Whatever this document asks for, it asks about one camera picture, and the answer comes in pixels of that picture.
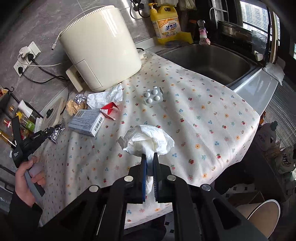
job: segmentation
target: silver screw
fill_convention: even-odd
[[[133,180],[133,177],[132,176],[126,176],[126,177],[124,177],[124,180],[126,182],[131,182]]]
[[[203,184],[202,190],[209,191],[209,190],[211,190],[211,186],[209,184]]]
[[[168,175],[168,176],[167,176],[167,179],[168,179],[169,181],[175,181],[177,178],[176,178],[176,176],[174,176],[174,175]]]
[[[96,186],[96,185],[92,185],[92,186],[89,187],[89,191],[90,191],[90,192],[96,192],[96,191],[98,191],[98,190],[99,190],[99,187]]]

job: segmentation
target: person's arm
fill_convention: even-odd
[[[35,198],[28,188],[25,172],[33,166],[37,158],[21,163],[15,173],[15,192],[10,202],[8,222],[20,240],[28,240],[38,227],[42,209],[35,203]],[[45,184],[43,173],[40,172],[32,179],[33,183]]]

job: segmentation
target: kitchen sink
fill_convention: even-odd
[[[156,54],[229,88],[245,81],[260,68],[256,62],[215,44],[167,47]]]

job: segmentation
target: human hand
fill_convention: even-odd
[[[15,173],[15,192],[18,197],[30,207],[35,203],[35,197],[28,188],[25,172],[27,169],[30,169],[37,160],[37,157],[33,156],[31,160],[22,162]],[[31,181],[44,186],[45,179],[43,177],[43,172],[39,172],[36,176],[32,177]]]

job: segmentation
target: barcode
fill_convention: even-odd
[[[100,126],[102,120],[103,120],[103,118],[100,117],[99,122],[97,123],[96,127],[94,128],[94,131],[96,131],[96,130],[99,128],[99,126]]]
[[[84,111],[81,110],[81,111],[78,111],[75,115],[75,117],[81,117],[83,115]]]

